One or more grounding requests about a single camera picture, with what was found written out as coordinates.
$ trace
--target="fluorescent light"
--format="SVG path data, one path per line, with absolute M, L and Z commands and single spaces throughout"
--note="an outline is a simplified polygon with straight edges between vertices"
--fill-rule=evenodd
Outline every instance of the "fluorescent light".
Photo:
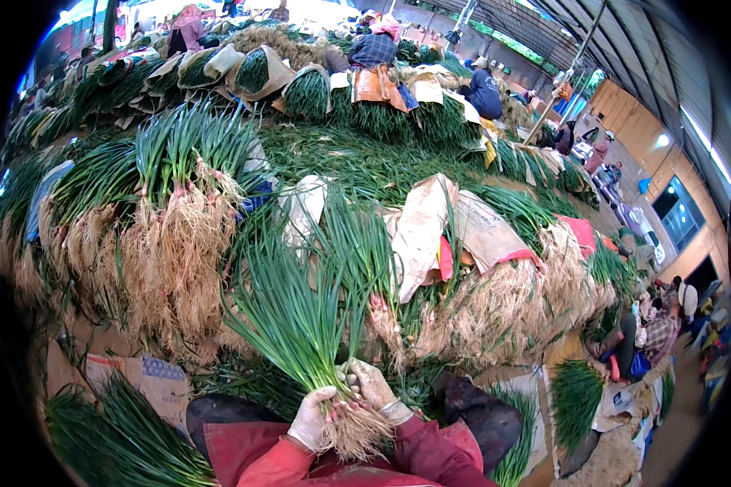
M 706 150 L 709 151 L 709 155 L 712 156 L 712 160 L 715 161 L 715 165 L 717 168 L 722 172 L 723 177 L 728 181 L 728 184 L 731 185 L 731 175 L 728 174 L 728 169 L 726 169 L 726 165 L 722 163 L 722 159 L 720 159 L 720 155 L 715 150 L 715 147 L 712 147 L 712 142 L 709 141 L 709 137 L 705 135 L 705 133 L 702 131 L 702 128 L 699 127 L 699 124 L 696 123 L 695 120 L 693 120 L 693 117 L 690 113 L 688 113 L 687 110 L 685 110 L 685 107 L 680 105 L 680 109 L 682 110 L 682 113 L 685 114 L 686 117 L 688 117 L 688 120 L 691 121 L 691 125 L 693 126 L 693 130 L 696 131 L 696 135 L 699 136 L 699 139 L 701 139 L 702 144 L 704 144 L 704 147 L 706 147 Z

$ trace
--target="woman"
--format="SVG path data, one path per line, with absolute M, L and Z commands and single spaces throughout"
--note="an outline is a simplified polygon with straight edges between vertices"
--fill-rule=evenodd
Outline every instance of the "woman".
M 555 150 L 565 156 L 571 152 L 571 147 L 574 145 L 574 127 L 576 124 L 577 122 L 574 120 L 569 120 L 555 137 Z
M 203 10 L 193 4 L 187 5 L 171 23 L 168 35 L 168 57 L 177 52 L 197 52 L 201 46 L 198 40 L 203 37 Z
M 614 140 L 614 133 L 607 130 L 604 132 L 604 140 L 593 144 L 593 155 L 585 163 L 585 170 L 588 174 L 593 174 L 595 169 L 603 164 L 606 153 L 609 152 L 612 140 Z

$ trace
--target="window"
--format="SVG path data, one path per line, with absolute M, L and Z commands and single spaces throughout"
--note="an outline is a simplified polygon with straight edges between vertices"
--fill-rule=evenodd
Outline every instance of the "window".
M 678 252 L 682 252 L 704 226 L 706 220 L 677 176 L 653 203 L 653 209 L 661 219 Z

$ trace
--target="wall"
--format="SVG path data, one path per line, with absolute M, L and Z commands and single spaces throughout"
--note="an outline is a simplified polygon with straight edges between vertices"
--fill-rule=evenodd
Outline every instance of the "wall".
M 669 135 L 666 128 L 644 105 L 611 80 L 604 80 L 601 83 L 590 101 L 588 110 L 594 118 L 599 113 L 604 115 L 604 119 L 600 121 L 601 125 L 611 130 L 615 140 L 622 143 L 638 162 L 642 179 L 652 178 L 645 195 L 651 204 L 668 186 L 669 180 L 676 175 L 706 220 L 688 247 L 673 261 L 663 263 L 660 279 L 668 281 L 674 276 L 686 278 L 709 255 L 718 277 L 723 283 L 730 284 L 726 229 L 722 225 L 711 195 L 681 147 L 673 140 L 668 146 L 656 146 L 655 142 L 659 136 Z M 672 246 L 671 240 L 664 241 L 660 237 L 659 239 L 664 247 Z
M 392 0 L 355 0 L 355 6 L 360 10 L 373 9 L 375 12 L 382 13 L 389 11 L 391 4 Z M 402 24 L 418 24 L 424 28 L 424 33 L 413 28 L 406 33 L 407 37 L 420 41 L 422 44 L 431 44 L 431 36 L 436 32 L 441 33 L 441 37 L 436 43 L 439 47 L 447 44 L 443 35 L 455 27 L 455 21 L 449 17 L 406 5 L 403 0 L 396 0 L 393 17 Z M 498 72 L 494 73 L 495 75 L 504 78 L 507 83 L 516 83 L 526 90 L 536 90 L 542 99 L 550 99 L 552 78 L 526 56 L 470 26 L 464 26 L 462 32 L 463 37 L 455 50 L 462 59 L 476 60 L 477 57 L 484 56 L 488 60 L 495 59 L 499 63 L 502 62 L 511 68 L 510 73 Z

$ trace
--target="latex glove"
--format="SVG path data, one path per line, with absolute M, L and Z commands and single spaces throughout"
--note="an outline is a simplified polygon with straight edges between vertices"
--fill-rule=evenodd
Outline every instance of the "latex glove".
M 347 375 L 346 380 L 352 392 L 359 392 L 395 426 L 411 419 L 414 413 L 393 394 L 381 370 L 354 357 L 349 359 L 348 365 L 352 374 Z
M 322 439 L 322 428 L 325 427 L 325 415 L 320 410 L 320 403 L 332 399 L 336 391 L 336 386 L 324 386 L 308 393 L 303 398 L 287 434 L 309 450 L 315 451 Z

